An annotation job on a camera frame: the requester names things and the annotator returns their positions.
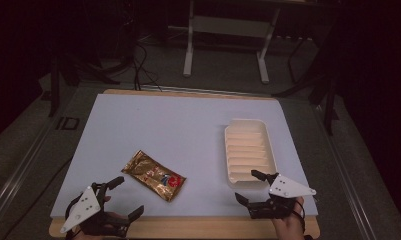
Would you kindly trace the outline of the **black metal stand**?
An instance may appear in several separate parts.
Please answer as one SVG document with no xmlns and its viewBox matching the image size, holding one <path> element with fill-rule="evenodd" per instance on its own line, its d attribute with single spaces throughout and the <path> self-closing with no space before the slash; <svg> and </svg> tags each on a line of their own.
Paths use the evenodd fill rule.
<svg viewBox="0 0 401 240">
<path fill-rule="evenodd" d="M 310 67 L 310 82 L 314 85 L 308 97 L 310 103 L 319 105 L 326 99 L 324 105 L 323 124 L 326 132 L 332 136 L 332 119 L 334 113 L 334 101 L 336 95 L 336 85 L 340 77 L 337 70 L 331 69 L 324 63 L 313 63 Z"/>
</svg>

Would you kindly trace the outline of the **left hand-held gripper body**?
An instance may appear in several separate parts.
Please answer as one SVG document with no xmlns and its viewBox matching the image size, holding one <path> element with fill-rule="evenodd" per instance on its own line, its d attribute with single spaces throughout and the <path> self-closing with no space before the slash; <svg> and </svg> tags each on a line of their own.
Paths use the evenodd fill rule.
<svg viewBox="0 0 401 240">
<path fill-rule="evenodd" d="M 67 239 L 72 239 L 76 235 L 73 229 L 79 226 L 88 235 L 125 238 L 130 225 L 135 221 L 135 212 L 123 218 L 104 210 L 106 191 L 118 185 L 120 182 L 93 183 L 88 186 L 68 205 L 60 232 L 65 233 Z"/>
</svg>

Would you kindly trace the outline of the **pale blue table mat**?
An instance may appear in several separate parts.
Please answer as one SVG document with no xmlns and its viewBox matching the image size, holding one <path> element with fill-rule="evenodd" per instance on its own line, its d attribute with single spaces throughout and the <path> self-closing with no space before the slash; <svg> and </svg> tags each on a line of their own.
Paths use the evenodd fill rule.
<svg viewBox="0 0 401 240">
<path fill-rule="evenodd" d="M 307 181 L 281 105 L 276 100 L 100 94 L 66 174 L 52 217 L 94 182 L 119 176 L 137 151 L 185 177 L 167 202 L 132 177 L 112 190 L 109 211 L 147 216 L 245 216 L 248 211 L 228 184 L 224 130 L 233 119 L 263 121 L 277 170 Z"/>
</svg>

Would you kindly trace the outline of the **person's left hand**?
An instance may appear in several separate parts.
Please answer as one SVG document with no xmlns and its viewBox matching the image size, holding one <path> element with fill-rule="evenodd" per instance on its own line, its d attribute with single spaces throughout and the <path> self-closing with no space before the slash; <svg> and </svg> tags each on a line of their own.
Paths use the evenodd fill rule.
<svg viewBox="0 0 401 240">
<path fill-rule="evenodd" d="M 102 206 L 109 196 L 99 201 L 96 197 L 79 197 L 67 217 L 64 227 L 66 240 L 105 240 L 106 237 L 125 237 L 127 217 L 105 212 Z"/>
</svg>

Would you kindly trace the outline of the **person's right hand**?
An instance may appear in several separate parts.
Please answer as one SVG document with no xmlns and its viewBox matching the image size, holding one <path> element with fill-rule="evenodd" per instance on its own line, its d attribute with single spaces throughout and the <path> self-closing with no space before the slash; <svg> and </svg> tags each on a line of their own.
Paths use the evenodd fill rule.
<svg viewBox="0 0 401 240">
<path fill-rule="evenodd" d="M 272 219 L 279 240 L 304 240 L 304 229 L 301 220 L 304 199 L 298 197 L 293 211 L 283 219 Z"/>
</svg>

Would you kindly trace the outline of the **white metal desk frame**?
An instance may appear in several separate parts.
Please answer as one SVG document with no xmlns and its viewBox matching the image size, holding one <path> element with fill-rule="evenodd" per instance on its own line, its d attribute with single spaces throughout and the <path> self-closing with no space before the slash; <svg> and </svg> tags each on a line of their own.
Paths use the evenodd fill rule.
<svg viewBox="0 0 401 240">
<path fill-rule="evenodd" d="M 268 84 L 270 82 L 270 79 L 265 62 L 265 56 L 273 37 L 279 14 L 280 8 L 276 8 L 272 13 L 272 18 L 269 22 L 196 15 L 195 0 L 190 0 L 188 17 L 188 41 L 185 54 L 183 76 L 190 77 L 192 73 L 194 33 L 201 32 L 224 34 L 232 36 L 262 38 L 264 40 L 262 48 L 256 52 L 256 59 L 261 82 L 263 84 Z"/>
</svg>

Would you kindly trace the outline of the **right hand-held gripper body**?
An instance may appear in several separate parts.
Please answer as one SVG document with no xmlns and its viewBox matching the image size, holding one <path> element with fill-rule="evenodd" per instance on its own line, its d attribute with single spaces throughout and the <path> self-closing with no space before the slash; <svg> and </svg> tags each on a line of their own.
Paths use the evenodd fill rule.
<svg viewBox="0 0 401 240">
<path fill-rule="evenodd" d="M 294 209 L 296 199 L 303 196 L 313 196 L 316 191 L 302 185 L 280 173 L 271 175 L 269 183 L 269 199 L 265 202 L 249 202 L 248 212 L 252 219 L 283 219 Z M 304 208 L 301 220 L 305 218 Z"/>
</svg>

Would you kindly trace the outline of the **cream ribbed plastic tray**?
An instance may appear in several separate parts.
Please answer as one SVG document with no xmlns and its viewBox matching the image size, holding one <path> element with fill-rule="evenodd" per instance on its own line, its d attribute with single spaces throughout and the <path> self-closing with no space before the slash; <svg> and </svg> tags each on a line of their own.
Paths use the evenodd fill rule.
<svg viewBox="0 0 401 240">
<path fill-rule="evenodd" d="M 224 131 L 229 183 L 234 187 L 261 186 L 252 170 L 277 172 L 268 129 L 261 120 L 233 119 Z"/>
</svg>

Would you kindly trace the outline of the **gold foil snack packet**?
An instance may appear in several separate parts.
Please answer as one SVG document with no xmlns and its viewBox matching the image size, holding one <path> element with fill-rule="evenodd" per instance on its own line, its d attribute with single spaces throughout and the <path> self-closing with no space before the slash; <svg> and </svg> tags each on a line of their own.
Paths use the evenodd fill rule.
<svg viewBox="0 0 401 240">
<path fill-rule="evenodd" d="M 179 194 L 186 181 L 184 176 L 163 166 L 142 150 L 132 156 L 121 172 L 130 175 L 167 202 Z"/>
</svg>

